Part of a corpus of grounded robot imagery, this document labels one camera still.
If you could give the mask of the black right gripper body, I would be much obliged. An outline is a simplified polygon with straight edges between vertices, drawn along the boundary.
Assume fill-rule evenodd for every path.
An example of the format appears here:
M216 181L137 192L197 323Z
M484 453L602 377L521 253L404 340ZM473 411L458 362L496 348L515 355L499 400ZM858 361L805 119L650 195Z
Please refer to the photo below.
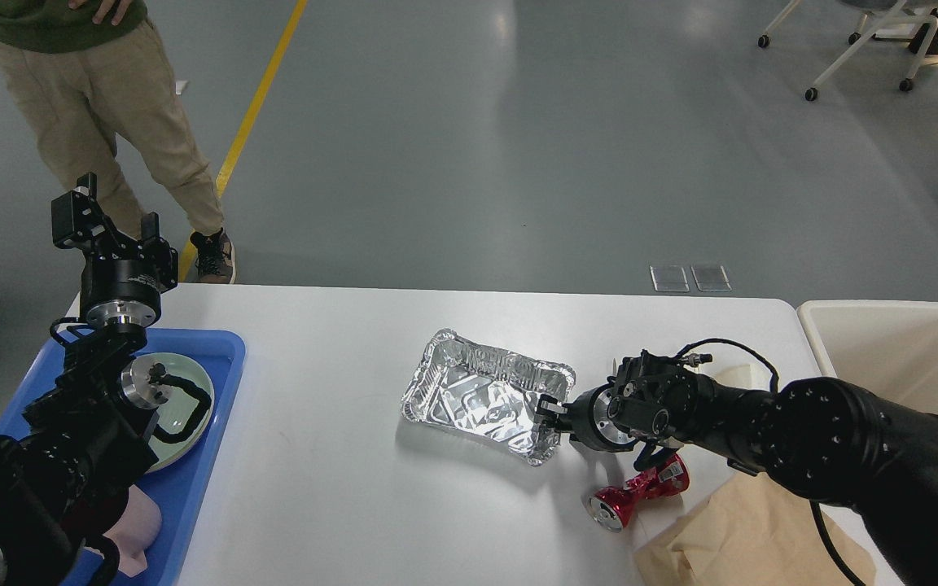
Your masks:
M639 439L630 436L615 426L609 416L613 400L612 385L603 385L581 393L574 401L565 404L564 414L572 441L592 450L605 453L630 452Z

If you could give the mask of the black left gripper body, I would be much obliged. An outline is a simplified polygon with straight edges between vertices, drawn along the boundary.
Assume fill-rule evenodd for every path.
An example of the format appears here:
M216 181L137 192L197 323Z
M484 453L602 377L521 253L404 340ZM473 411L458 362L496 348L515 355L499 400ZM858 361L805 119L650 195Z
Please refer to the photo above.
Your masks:
M90 326L152 326L161 316L164 257L137 250L133 256L83 250L79 317Z

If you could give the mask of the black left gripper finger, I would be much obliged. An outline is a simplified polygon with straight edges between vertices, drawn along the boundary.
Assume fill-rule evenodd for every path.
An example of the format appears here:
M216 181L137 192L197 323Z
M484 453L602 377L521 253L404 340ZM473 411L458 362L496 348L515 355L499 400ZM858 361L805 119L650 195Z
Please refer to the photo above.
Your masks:
M171 291L179 282L178 250L161 237L160 217L156 212L142 215L140 227L138 260L154 278L159 293Z
M98 178L89 172L73 189L50 204L51 240L58 249L74 249L91 260L135 260L138 241L116 228L97 200Z

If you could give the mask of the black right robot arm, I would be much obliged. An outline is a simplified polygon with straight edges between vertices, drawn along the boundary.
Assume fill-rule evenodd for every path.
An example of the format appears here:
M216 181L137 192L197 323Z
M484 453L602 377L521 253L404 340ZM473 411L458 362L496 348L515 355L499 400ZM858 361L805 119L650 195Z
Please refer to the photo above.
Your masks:
M830 378L766 390L732 388L695 371L710 362L690 343L673 356L642 350L602 386L559 403L541 396L546 429L600 452L638 450L637 471L680 444L767 474L810 504L852 509L901 582L938 585L938 414Z

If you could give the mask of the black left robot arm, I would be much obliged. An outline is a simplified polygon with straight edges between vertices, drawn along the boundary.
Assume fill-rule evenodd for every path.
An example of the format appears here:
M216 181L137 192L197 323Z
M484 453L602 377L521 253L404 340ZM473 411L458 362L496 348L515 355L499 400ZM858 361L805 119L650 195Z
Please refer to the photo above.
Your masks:
M60 584L84 548L102 556L90 584L111 582L121 556L107 530L159 460L151 439L185 441L211 411L208 391L141 353L178 285L178 252L156 214L133 238L96 195L89 172L51 204L55 246L85 257L81 311L50 326L63 370L26 405L29 435L0 435L0 585Z

